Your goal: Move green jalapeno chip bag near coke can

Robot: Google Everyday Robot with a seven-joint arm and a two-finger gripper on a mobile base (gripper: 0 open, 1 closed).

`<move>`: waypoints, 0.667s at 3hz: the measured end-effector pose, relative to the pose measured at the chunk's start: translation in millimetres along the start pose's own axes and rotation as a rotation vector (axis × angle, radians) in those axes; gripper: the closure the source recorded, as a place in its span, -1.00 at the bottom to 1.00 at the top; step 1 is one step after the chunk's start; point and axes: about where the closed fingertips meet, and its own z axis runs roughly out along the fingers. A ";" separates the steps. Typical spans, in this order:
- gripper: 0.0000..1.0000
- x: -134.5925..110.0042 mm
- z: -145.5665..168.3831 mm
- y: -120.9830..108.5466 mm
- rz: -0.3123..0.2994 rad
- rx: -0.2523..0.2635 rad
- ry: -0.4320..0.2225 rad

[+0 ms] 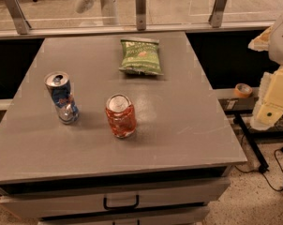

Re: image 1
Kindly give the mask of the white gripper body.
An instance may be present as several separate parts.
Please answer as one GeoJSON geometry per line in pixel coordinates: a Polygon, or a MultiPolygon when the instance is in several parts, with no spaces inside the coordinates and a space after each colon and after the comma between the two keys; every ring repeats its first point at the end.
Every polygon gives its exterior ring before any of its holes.
{"type": "Polygon", "coordinates": [[[274,73],[263,73],[250,125],[256,130],[266,130],[273,127],[282,115],[283,66],[280,66],[274,73]]]}

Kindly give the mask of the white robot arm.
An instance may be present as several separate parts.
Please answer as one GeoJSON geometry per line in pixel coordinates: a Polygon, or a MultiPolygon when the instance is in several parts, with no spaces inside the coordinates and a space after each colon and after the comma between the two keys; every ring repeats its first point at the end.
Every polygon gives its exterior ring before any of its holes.
{"type": "Polygon", "coordinates": [[[250,125],[256,130],[266,130],[283,116],[283,13],[273,25],[248,44],[248,48],[267,51],[269,59],[279,64],[274,73],[264,72],[259,87],[250,125]]]}

